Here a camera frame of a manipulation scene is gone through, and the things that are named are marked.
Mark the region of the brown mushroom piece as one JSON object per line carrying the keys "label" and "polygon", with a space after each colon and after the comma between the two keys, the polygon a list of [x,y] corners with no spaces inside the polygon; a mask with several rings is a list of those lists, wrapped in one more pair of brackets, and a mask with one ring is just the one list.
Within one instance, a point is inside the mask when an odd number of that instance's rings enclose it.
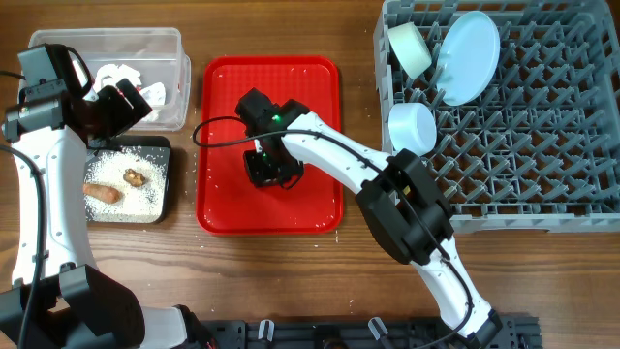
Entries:
{"label": "brown mushroom piece", "polygon": [[133,169],[127,169],[123,175],[123,179],[132,187],[142,187],[146,183],[144,175]]}

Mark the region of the orange carrot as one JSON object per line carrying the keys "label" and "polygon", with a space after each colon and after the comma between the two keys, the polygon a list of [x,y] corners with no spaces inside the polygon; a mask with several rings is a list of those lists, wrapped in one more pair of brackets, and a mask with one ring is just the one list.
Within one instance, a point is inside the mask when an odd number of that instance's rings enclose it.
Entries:
{"label": "orange carrot", "polygon": [[122,199],[122,193],[113,187],[101,184],[84,183],[82,191],[85,195],[93,197],[106,204],[115,204]]}

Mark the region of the light blue bowl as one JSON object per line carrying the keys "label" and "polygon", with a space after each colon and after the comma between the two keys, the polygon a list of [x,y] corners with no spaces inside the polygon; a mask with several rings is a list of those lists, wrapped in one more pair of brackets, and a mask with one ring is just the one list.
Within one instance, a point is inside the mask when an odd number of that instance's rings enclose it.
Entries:
{"label": "light blue bowl", "polygon": [[407,149],[417,156],[423,156],[436,145],[435,117],[422,103],[395,104],[389,112],[387,126],[396,152]]}

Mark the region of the green bowl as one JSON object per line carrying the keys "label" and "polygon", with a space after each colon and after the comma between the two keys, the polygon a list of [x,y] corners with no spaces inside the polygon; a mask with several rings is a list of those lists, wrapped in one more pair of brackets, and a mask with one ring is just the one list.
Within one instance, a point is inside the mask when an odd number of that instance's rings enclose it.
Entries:
{"label": "green bowl", "polygon": [[393,53],[411,79],[417,79],[431,66],[431,53],[412,22],[390,28],[387,37]]}

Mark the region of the light blue plate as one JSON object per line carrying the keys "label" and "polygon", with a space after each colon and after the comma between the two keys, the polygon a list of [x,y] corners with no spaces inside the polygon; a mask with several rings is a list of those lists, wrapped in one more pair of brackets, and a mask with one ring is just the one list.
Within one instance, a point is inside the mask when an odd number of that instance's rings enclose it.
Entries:
{"label": "light blue plate", "polygon": [[499,62],[499,31],[481,11],[461,16],[443,40],[437,67],[441,74],[436,87],[444,91],[449,106],[469,103],[489,85]]}

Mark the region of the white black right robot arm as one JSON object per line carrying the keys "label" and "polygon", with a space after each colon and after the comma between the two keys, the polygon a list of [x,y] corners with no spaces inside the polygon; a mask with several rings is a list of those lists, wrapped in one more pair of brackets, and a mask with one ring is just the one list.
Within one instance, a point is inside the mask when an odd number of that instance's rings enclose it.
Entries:
{"label": "white black right robot arm", "polygon": [[456,249],[448,200],[419,156],[391,155],[335,131],[296,100],[278,105],[253,88],[235,112],[256,143],[244,154],[257,187],[290,189],[311,165],[356,196],[374,240],[395,261],[419,273],[451,336],[484,348],[502,328],[497,312],[476,290]]}

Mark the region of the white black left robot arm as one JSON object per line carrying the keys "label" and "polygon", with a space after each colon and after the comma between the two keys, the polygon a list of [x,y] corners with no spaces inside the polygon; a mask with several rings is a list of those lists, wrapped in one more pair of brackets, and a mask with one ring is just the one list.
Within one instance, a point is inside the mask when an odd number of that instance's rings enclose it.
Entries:
{"label": "white black left robot arm", "polygon": [[25,86],[6,110],[3,150],[18,170],[20,233],[1,330],[20,348],[178,348],[189,341],[179,307],[140,305],[101,273],[86,227],[83,176],[92,143],[149,114],[126,79],[88,99],[92,78],[70,47],[20,53]]}

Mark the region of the clear plastic waste bin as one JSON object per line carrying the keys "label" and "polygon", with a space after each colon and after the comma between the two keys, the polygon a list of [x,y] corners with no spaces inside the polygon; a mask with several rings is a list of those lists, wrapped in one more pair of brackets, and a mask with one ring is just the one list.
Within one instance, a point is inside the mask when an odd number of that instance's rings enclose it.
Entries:
{"label": "clear plastic waste bin", "polygon": [[[141,72],[146,86],[162,82],[166,103],[159,107],[159,119],[133,127],[135,131],[178,131],[186,120],[191,90],[191,60],[186,55],[180,32],[173,27],[47,29],[32,34],[29,45],[62,44],[74,48],[93,78],[106,64],[126,64]],[[92,86],[86,95],[93,101],[98,92]]]}

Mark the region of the grey dishwasher rack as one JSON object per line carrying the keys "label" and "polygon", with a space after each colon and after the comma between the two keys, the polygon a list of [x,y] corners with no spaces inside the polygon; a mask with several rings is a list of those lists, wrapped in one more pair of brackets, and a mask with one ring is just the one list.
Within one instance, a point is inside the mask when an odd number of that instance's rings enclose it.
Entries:
{"label": "grey dishwasher rack", "polygon": [[[450,106],[441,72],[409,77],[388,30],[413,23],[438,55],[450,27],[481,11],[500,38],[482,94]],[[424,162],[460,233],[619,228],[619,39],[607,1],[386,1],[373,34],[381,114],[422,103],[437,122]]]}

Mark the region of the red serving tray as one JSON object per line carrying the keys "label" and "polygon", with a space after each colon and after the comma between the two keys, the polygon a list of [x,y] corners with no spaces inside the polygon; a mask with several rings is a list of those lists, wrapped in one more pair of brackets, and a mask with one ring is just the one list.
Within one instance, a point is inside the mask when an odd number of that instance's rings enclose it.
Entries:
{"label": "red serving tray", "polygon": [[295,99],[335,130],[341,128],[339,73],[318,55],[220,57],[203,75],[200,133],[209,149],[199,153],[196,216],[209,233],[222,236],[321,234],[343,216],[343,187],[313,166],[290,190],[257,188],[245,171],[250,143],[232,145],[244,135],[232,119],[238,100],[252,88],[284,104]]}

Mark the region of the black mounting rail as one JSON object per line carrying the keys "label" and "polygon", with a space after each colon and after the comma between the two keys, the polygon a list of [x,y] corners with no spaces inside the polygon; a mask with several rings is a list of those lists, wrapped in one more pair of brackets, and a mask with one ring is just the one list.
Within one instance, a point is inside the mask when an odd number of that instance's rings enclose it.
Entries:
{"label": "black mounting rail", "polygon": [[[502,329],[488,346],[494,349],[543,349],[539,319],[502,315]],[[438,340],[450,329],[438,318],[386,322],[384,333],[374,334],[368,322],[277,323],[272,334],[261,338],[260,325],[237,321],[204,321],[218,348],[320,349],[320,348],[420,348]]]}

